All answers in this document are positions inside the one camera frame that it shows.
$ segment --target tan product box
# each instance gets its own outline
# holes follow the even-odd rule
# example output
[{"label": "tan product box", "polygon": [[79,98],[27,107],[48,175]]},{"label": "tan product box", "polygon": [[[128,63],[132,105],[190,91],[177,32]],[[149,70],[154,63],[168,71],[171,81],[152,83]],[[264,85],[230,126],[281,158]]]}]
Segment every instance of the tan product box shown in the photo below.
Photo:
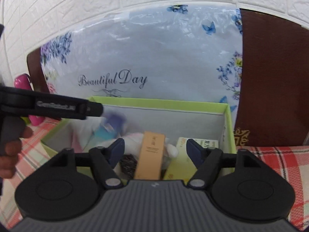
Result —
[{"label": "tan product box", "polygon": [[159,180],[163,158],[165,135],[144,132],[142,148],[136,166],[134,179]]}]

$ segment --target metal screw head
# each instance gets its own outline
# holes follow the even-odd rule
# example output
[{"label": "metal screw head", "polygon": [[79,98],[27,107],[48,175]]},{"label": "metal screw head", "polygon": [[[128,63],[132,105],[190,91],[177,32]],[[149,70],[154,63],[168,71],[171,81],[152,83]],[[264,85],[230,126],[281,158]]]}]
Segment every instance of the metal screw head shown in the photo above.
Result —
[{"label": "metal screw head", "polygon": [[192,187],[203,187],[206,183],[201,179],[194,179],[189,182]]},{"label": "metal screw head", "polygon": [[117,178],[109,178],[105,181],[107,186],[110,187],[116,187],[121,183],[121,180],[117,179]]}]

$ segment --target finger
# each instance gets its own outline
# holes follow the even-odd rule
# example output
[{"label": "finger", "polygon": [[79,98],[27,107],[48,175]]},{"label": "finger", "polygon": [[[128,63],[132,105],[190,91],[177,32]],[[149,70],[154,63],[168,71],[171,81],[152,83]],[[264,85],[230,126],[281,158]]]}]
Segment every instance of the finger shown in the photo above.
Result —
[{"label": "finger", "polygon": [[13,168],[11,170],[1,169],[0,170],[0,177],[2,179],[11,179],[15,175],[16,168]]},{"label": "finger", "polygon": [[12,170],[18,162],[18,156],[0,156],[0,169]]},{"label": "finger", "polygon": [[33,131],[30,127],[26,126],[21,138],[30,138],[33,135]]},{"label": "finger", "polygon": [[20,140],[13,140],[5,145],[5,153],[14,156],[21,152],[22,144]]}]

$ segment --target floral pattern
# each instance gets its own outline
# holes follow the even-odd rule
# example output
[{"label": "floral pattern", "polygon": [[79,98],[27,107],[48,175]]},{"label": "floral pattern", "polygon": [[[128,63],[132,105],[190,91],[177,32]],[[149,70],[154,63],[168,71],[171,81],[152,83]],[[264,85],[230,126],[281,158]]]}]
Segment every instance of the floral pattern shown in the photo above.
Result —
[{"label": "floral pattern", "polygon": [[[224,96],[222,99],[220,99],[219,103],[228,104],[228,98],[227,98],[227,96]],[[237,108],[237,105],[231,105],[231,106],[230,106],[231,112],[233,112],[234,110],[236,110],[236,108]]]},{"label": "floral pattern", "polygon": [[182,13],[182,14],[188,14],[188,9],[187,9],[188,5],[173,5],[173,6],[169,6],[167,7],[167,11],[173,11],[173,12],[178,12],[178,13]]},{"label": "floral pattern", "polygon": [[64,35],[57,36],[41,47],[41,65],[46,66],[51,58],[59,58],[66,64],[66,56],[70,53],[70,44],[72,42],[72,33],[67,32]]},{"label": "floral pattern", "polygon": [[48,81],[48,80],[56,80],[57,76],[58,76],[58,72],[53,70],[53,71],[50,71],[48,69],[44,69],[44,76],[45,76],[45,80]]},{"label": "floral pattern", "polygon": [[218,78],[221,80],[226,90],[233,91],[233,99],[239,100],[241,74],[243,68],[243,55],[235,52],[231,61],[225,67],[220,66],[217,71],[220,72]]},{"label": "floral pattern", "polygon": [[238,28],[241,35],[243,35],[243,23],[241,21],[240,9],[236,9],[236,15],[232,16],[232,20],[235,22],[235,25]]},{"label": "floral pattern", "polygon": [[49,90],[49,92],[51,94],[56,94],[57,93],[56,89],[55,89],[55,87],[54,87],[54,85],[52,83],[47,82],[46,84],[47,84],[48,90]]}]

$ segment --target red plaid cloth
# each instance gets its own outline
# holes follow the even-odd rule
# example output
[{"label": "red plaid cloth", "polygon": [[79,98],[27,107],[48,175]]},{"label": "red plaid cloth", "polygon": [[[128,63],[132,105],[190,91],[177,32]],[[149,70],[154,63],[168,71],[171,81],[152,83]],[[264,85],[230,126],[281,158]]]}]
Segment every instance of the red plaid cloth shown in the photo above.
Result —
[{"label": "red plaid cloth", "polygon": [[288,220],[299,230],[309,225],[309,146],[246,148],[285,178],[296,199]]},{"label": "red plaid cloth", "polygon": [[16,165],[16,174],[12,179],[3,181],[3,194],[0,201],[0,222],[8,229],[14,227],[22,219],[14,199],[15,189],[24,178],[49,159],[41,145],[41,139],[58,122],[57,120],[46,118],[40,125],[30,126],[34,135],[31,138],[22,140],[23,149],[19,155],[19,162]]}]

